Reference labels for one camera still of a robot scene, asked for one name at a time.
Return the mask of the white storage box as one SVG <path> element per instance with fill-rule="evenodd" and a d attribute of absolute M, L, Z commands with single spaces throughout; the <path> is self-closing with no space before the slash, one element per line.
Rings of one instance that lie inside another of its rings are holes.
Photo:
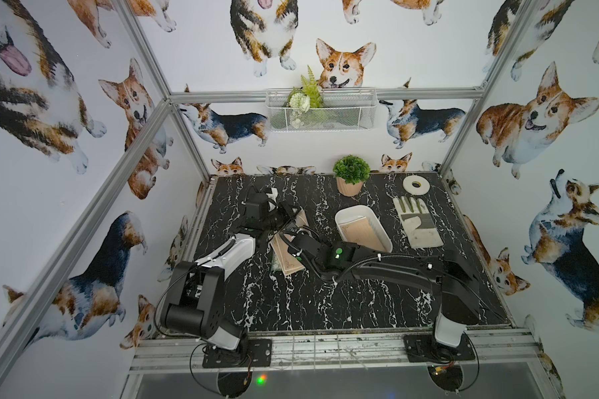
<path fill-rule="evenodd" d="M 343 241 L 391 253 L 393 244 L 374 211 L 366 205 L 341 209 L 335 223 Z"/>

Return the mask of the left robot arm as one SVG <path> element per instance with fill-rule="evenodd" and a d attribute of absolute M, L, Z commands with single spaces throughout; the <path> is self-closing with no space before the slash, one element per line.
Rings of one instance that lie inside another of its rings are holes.
<path fill-rule="evenodd" d="M 245 331 L 225 317 L 226 280 L 266 249 L 274 234 L 296 221 L 301 207 L 278 200 L 277 195 L 275 188 L 251 191 L 224 244 L 194 262 L 176 265 L 159 300 L 157 327 L 199 337 L 228 352 L 245 350 Z"/>

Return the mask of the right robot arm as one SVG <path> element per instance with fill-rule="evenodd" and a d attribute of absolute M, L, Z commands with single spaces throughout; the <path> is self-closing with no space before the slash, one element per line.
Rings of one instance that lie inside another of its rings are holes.
<path fill-rule="evenodd" d="M 440 256 L 387 253 L 344 241 L 324 242 L 306 228 L 280 233 L 288 253 L 325 284 L 378 280 L 429 293 L 439 302 L 434 342 L 458 348 L 467 327 L 479 323 L 479 278 L 454 251 Z"/>

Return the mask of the tan paper in box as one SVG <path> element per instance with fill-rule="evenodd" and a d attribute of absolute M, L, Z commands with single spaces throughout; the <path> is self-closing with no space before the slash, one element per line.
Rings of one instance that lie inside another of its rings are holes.
<path fill-rule="evenodd" d="M 376 251 L 385 251 L 379 236 L 374 231 L 367 218 L 361 218 L 347 224 L 346 237 L 349 242 L 368 247 Z"/>

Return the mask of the potted green plant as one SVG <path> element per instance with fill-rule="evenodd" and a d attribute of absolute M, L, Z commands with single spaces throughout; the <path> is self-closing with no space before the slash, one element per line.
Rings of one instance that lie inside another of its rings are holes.
<path fill-rule="evenodd" d="M 359 156 L 344 156 L 333 167 L 338 191 L 347 197 L 357 196 L 369 179 L 369 164 Z"/>

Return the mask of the artificial fern and flower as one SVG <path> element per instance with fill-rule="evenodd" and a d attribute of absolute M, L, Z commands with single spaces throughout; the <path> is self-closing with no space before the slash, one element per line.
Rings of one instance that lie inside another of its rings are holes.
<path fill-rule="evenodd" d="M 294 129 L 316 124 L 317 109 L 324 106 L 321 87 L 311 68 L 301 77 L 301 87 L 294 87 L 285 104 L 286 117 Z"/>

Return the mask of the white tape roll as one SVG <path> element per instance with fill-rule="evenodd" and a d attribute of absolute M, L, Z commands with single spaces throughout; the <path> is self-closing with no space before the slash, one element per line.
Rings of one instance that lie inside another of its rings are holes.
<path fill-rule="evenodd" d="M 430 190 L 430 183 L 419 175 L 409 175 L 403 180 L 403 187 L 411 196 L 424 196 Z"/>

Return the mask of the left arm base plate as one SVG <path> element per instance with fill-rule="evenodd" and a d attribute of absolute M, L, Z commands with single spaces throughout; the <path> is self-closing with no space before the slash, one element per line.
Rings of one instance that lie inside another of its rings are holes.
<path fill-rule="evenodd" d="M 207 345 L 203 350 L 202 367 L 204 369 L 269 367 L 271 365 L 272 346 L 273 341 L 264 338 L 243 341 L 236 350 Z"/>

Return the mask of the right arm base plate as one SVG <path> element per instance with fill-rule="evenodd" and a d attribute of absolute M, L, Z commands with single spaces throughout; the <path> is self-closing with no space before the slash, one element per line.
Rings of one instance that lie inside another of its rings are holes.
<path fill-rule="evenodd" d="M 477 358 L 469 336 L 465 333 L 457 347 L 449 347 L 435 341 L 434 335 L 431 333 L 404 335 L 403 341 L 409 362 L 448 364 L 457 361 L 472 361 Z"/>

